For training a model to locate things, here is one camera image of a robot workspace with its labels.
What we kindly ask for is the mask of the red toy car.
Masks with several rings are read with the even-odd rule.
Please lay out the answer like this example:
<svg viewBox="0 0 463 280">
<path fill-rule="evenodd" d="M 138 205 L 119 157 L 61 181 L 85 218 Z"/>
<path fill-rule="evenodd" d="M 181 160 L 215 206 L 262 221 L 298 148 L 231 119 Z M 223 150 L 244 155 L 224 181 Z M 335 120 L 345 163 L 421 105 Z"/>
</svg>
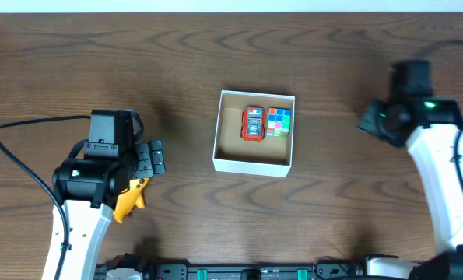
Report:
<svg viewBox="0 0 463 280">
<path fill-rule="evenodd" d="M 241 138 L 244 141 L 262 142 L 265 138 L 265 109 L 246 106 L 242 113 Z"/>
</svg>

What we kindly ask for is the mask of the colourful puzzle cube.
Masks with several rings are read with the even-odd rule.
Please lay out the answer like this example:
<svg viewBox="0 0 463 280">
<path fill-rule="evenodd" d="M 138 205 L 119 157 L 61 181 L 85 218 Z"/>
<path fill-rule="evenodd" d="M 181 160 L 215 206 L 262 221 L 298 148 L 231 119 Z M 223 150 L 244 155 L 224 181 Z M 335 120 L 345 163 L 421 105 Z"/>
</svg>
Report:
<svg viewBox="0 0 463 280">
<path fill-rule="evenodd" d="M 292 111 L 290 109 L 269 107 L 266 135 L 286 138 L 291 127 L 291 120 Z"/>
</svg>

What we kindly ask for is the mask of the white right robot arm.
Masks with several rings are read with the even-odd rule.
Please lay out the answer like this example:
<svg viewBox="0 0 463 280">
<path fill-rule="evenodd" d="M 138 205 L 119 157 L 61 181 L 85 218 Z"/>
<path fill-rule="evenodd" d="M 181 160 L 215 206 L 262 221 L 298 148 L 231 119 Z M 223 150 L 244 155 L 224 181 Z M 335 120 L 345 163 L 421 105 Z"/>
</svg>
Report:
<svg viewBox="0 0 463 280">
<path fill-rule="evenodd" d="M 453 100 L 373 100 L 359 129 L 412 157 L 433 223 L 436 255 L 416 263 L 365 262 L 368 279 L 463 279 L 463 119 Z"/>
</svg>

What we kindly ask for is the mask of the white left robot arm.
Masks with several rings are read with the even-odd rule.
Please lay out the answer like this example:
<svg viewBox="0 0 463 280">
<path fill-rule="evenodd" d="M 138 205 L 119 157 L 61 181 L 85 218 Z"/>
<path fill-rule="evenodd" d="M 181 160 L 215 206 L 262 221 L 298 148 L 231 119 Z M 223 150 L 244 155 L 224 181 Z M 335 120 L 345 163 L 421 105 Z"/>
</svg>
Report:
<svg viewBox="0 0 463 280">
<path fill-rule="evenodd" d="M 91 279 L 112 221 L 123 223 L 146 206 L 150 177 L 165 172 L 160 140 L 148 143 L 78 142 L 54 172 L 51 244 L 44 279 Z"/>
</svg>

